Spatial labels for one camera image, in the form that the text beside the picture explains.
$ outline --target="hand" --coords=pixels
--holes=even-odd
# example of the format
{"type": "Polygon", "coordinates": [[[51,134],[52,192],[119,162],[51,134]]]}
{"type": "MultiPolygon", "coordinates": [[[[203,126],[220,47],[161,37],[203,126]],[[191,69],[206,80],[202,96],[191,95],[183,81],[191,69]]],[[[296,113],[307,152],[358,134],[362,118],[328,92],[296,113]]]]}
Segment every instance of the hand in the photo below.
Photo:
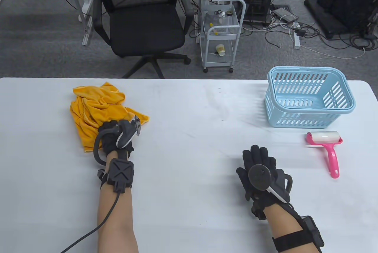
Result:
{"type": "MultiPolygon", "coordinates": [[[[98,131],[101,132],[104,129],[114,128],[117,124],[118,122],[116,120],[111,120],[110,122],[104,122],[104,124],[101,127],[99,127],[98,131]]],[[[106,156],[108,156],[108,154],[110,154],[112,151],[118,150],[117,145],[116,145],[117,139],[118,139],[118,135],[111,134],[111,133],[105,134],[101,138],[102,150],[104,151],[106,156]]],[[[128,152],[128,156],[130,156],[130,153],[134,151],[134,148],[131,142],[125,147],[125,149],[128,152]]]]}
{"type": "Polygon", "coordinates": [[[263,164],[269,169],[272,179],[274,180],[277,178],[276,159],[274,157],[269,157],[268,150],[265,147],[259,148],[259,146],[253,145],[251,146],[251,151],[243,151],[243,161],[245,169],[238,168],[236,173],[239,175],[240,181],[245,189],[246,200],[249,201],[250,198],[254,200],[255,212],[254,208],[252,208],[252,212],[257,216],[257,214],[263,214],[262,211],[265,207],[278,203],[279,200],[268,191],[260,191],[256,189],[248,178],[248,172],[252,166],[263,164]]]}

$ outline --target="rolling cart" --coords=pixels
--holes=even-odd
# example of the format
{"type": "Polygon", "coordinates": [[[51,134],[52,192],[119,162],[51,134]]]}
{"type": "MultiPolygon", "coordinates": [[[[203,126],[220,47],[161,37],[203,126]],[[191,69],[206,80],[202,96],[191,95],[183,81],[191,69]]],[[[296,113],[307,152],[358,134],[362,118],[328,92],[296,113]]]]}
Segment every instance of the rolling cart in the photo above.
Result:
{"type": "Polygon", "coordinates": [[[201,7],[200,47],[203,72],[207,73],[208,67],[229,67],[228,72],[233,72],[246,4],[243,0],[212,2],[229,4],[206,4],[201,7]],[[240,22],[232,2],[240,2],[243,6],[240,22]]]}

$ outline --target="forearm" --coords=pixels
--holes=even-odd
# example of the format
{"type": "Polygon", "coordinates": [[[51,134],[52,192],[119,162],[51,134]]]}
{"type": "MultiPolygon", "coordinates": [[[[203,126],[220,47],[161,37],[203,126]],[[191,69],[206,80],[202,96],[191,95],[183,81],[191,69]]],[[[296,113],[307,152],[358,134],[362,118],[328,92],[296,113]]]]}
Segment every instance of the forearm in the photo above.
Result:
{"type": "MultiPolygon", "coordinates": [[[[269,226],[272,230],[273,237],[278,238],[289,233],[302,230],[302,227],[296,221],[296,219],[285,211],[278,204],[274,204],[264,209],[264,214],[269,226]]],[[[313,243],[302,245],[290,250],[286,250],[285,253],[319,253],[316,246],[313,243]]]]}
{"type": "MultiPolygon", "coordinates": [[[[111,152],[107,157],[107,169],[112,158],[117,158],[117,152],[111,152]]],[[[97,213],[97,224],[100,224],[112,207],[117,194],[113,186],[105,183],[100,191],[100,203],[97,213]]],[[[120,194],[118,202],[107,222],[98,230],[98,253],[137,253],[133,230],[133,210],[131,189],[127,188],[120,194]]]]}

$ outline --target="yellow towel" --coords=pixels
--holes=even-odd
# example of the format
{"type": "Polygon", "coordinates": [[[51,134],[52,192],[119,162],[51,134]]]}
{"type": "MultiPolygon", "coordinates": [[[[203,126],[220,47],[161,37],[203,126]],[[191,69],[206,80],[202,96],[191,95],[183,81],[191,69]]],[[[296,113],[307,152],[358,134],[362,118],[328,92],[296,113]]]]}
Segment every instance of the yellow towel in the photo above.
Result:
{"type": "Polygon", "coordinates": [[[101,87],[77,87],[73,93],[77,98],[71,103],[70,111],[86,153],[93,152],[97,129],[104,122],[122,119],[131,121],[135,115],[142,125],[150,120],[150,117],[124,107],[122,103],[125,95],[108,82],[101,87]]]}

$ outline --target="pink handle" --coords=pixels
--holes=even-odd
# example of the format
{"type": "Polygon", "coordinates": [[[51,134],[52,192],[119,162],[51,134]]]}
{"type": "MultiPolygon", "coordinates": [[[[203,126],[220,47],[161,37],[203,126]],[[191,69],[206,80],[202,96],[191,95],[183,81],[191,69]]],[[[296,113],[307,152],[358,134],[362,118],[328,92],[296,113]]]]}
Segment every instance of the pink handle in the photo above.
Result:
{"type": "Polygon", "coordinates": [[[339,170],[339,162],[337,161],[337,156],[334,147],[334,144],[323,145],[328,152],[328,168],[331,172],[332,178],[339,178],[340,170],[339,170]]]}

